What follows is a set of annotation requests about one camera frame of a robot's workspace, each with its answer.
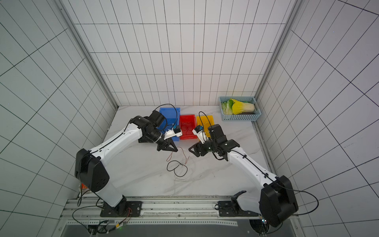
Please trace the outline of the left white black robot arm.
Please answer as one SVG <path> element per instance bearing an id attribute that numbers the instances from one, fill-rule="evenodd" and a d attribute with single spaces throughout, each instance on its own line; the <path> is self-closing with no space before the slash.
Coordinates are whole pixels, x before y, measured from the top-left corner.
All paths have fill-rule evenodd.
<path id="1" fill-rule="evenodd" d="M 126 198 L 110 180 L 107 166 L 136 141 L 155 143 L 157 151 L 177 152 L 172 138 L 182 136 L 182 131 L 177 125 L 173 125 L 167 132 L 161 131 L 159 126 L 165 120 L 166 117 L 156 110 L 147 117 L 136 116 L 125 128 L 100 145 L 89 150 L 82 148 L 76 154 L 75 177 L 108 207 L 114 211 L 123 209 Z"/>

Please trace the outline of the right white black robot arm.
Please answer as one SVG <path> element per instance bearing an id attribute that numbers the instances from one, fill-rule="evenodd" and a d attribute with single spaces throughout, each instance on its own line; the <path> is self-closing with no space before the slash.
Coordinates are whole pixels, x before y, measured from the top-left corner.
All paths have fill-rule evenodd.
<path id="1" fill-rule="evenodd" d="M 201 125 L 192 131 L 199 142 L 189 151 L 196 157 L 212 153 L 218 160 L 231 163 L 245 172 L 260 191 L 259 195 L 247 191 L 233 195 L 228 206 L 218 205 L 223 214 L 232 212 L 244 216 L 255 213 L 264 223 L 278 227 L 299 210 L 292 183 L 286 176 L 279 177 L 259 165 L 236 141 L 227 139 L 219 124 L 209 126 L 208 131 L 210 137 L 205 135 Z"/>

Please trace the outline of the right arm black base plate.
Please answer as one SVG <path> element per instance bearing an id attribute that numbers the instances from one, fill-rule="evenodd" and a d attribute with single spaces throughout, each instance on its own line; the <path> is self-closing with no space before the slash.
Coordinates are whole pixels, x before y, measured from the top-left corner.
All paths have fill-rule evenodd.
<path id="1" fill-rule="evenodd" d="M 258 217 L 258 213 L 242 210 L 237 202 L 238 197 L 246 192 L 240 191 L 228 201 L 218 201 L 214 206 L 215 210 L 219 211 L 221 217 Z"/>

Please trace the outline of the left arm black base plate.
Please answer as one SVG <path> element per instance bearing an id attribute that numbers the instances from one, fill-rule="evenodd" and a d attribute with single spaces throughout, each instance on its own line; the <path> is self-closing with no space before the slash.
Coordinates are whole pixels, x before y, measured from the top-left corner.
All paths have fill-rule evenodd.
<path id="1" fill-rule="evenodd" d="M 100 216 L 105 218 L 140 217 L 142 204 L 142 201 L 122 200 L 116 207 L 111 207 L 104 203 Z"/>

